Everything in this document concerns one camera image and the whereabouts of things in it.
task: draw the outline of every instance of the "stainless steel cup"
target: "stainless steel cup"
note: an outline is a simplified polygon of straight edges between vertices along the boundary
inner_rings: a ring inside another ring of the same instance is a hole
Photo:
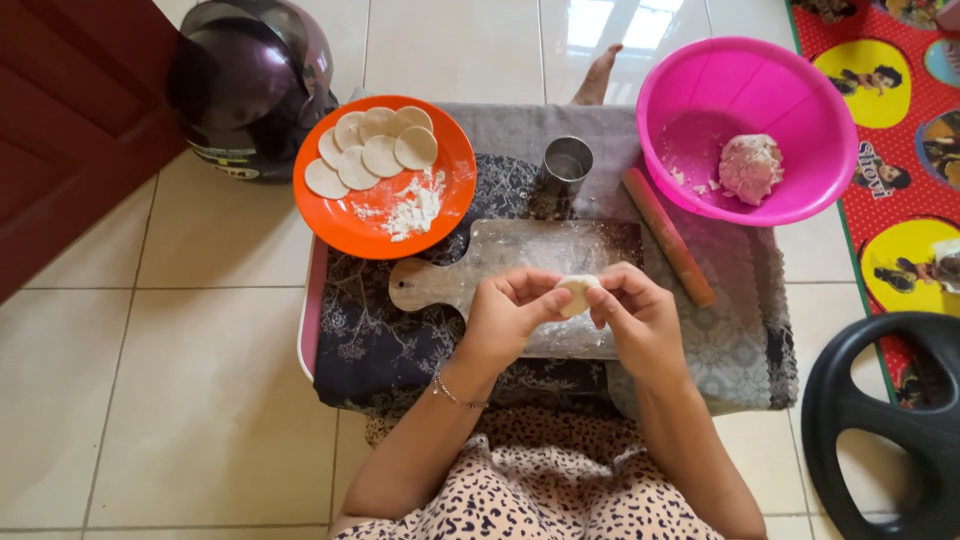
[[[576,194],[591,168],[593,153],[590,147],[575,136],[562,136],[547,145],[537,175],[538,184],[550,195]]]

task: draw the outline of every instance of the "wooden cutting board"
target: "wooden cutting board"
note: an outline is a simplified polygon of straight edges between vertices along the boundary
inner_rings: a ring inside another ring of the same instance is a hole
[[[598,274],[626,260],[642,268],[639,223],[478,219],[470,226],[467,254],[449,266],[404,258],[390,274],[390,299],[404,311],[449,304],[467,320],[473,291],[487,276],[518,266],[560,274]],[[522,356],[614,359],[609,328],[598,331],[583,313],[541,325]]]

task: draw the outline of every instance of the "wooden door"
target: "wooden door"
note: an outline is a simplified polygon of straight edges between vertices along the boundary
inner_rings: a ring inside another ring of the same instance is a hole
[[[152,0],[0,0],[0,302],[186,146]]]

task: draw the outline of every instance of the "woman's left hand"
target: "woman's left hand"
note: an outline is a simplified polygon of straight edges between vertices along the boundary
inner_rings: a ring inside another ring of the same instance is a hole
[[[515,268],[484,278],[473,293],[467,332],[452,360],[469,364],[478,377],[499,376],[520,356],[539,325],[566,320],[560,310],[573,295],[554,288],[562,277],[537,268]]]

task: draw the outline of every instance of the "foot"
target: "foot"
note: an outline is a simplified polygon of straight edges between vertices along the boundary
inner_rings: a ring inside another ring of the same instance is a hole
[[[580,89],[570,100],[570,105],[603,105],[603,96],[607,94],[607,83],[610,82],[616,53],[622,49],[623,43],[614,43],[600,58],[593,61]]]

